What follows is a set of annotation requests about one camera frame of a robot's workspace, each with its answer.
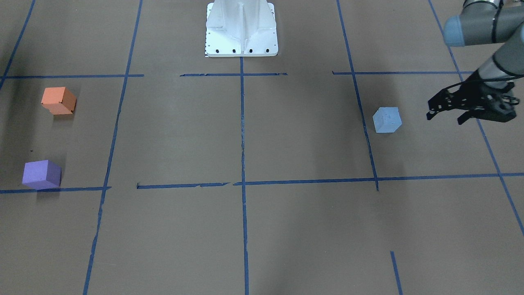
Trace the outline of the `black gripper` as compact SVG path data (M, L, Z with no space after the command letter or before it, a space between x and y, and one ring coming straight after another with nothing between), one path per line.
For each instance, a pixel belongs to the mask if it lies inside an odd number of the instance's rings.
M514 87L514 84L507 84L505 88L498 89L481 84L479 99L473 110L468 106L468 95L465 91L450 92L448 89L441 89L427 101L427 120L433 119L440 112L461 109L466 112L457 118L459 125L469 119L507 123L517 117L515 106L519 104L519 98L513 96Z

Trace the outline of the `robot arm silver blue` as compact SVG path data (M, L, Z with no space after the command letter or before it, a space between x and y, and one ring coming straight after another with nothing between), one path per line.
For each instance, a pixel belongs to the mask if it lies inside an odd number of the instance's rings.
M501 44L457 90L441 89L428 102L427 119L440 112L464 110L457 118L462 125L474 118L507 123L516 118L515 106L520 100L513 96L514 81L524 74L523 6L504 7L502 0L466 0L460 15L447 20L443 30L444 43L450 47Z

